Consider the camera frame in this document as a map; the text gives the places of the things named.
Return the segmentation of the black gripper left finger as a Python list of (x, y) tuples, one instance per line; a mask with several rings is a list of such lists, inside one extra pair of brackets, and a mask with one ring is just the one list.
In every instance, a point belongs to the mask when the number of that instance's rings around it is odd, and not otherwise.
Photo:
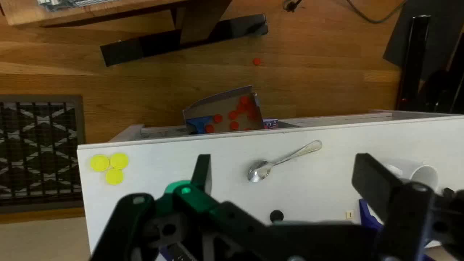
[(196, 166), (190, 182), (205, 192), (212, 191), (212, 162), (209, 153), (198, 156)]

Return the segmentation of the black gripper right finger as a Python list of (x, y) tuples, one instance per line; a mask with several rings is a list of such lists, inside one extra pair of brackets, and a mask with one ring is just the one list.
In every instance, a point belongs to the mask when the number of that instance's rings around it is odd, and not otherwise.
[(373, 154), (356, 154), (351, 182), (383, 221), (392, 214), (401, 214), (406, 218), (417, 215), (409, 199), (412, 194), (409, 182), (398, 178)]

